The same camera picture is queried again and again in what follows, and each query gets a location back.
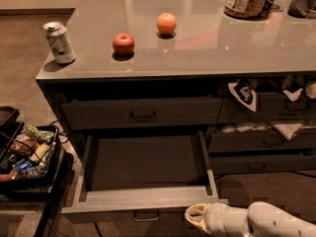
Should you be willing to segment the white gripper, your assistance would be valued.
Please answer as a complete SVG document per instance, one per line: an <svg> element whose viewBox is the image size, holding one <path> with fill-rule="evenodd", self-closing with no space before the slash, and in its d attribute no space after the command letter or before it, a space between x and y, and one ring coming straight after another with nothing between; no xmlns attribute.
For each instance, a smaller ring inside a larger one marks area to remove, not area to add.
<svg viewBox="0 0 316 237"><path fill-rule="evenodd" d="M215 237L249 237L248 210L223 203L198 203L188 207L185 219Z"/></svg>

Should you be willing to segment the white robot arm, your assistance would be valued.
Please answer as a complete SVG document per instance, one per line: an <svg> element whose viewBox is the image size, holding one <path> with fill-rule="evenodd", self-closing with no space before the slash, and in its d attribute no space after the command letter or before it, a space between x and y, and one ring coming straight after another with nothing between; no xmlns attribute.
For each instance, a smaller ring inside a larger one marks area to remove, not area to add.
<svg viewBox="0 0 316 237"><path fill-rule="evenodd" d="M316 237L315 224L262 201L248 208L199 203L186 210L185 218L212 237Z"/></svg>

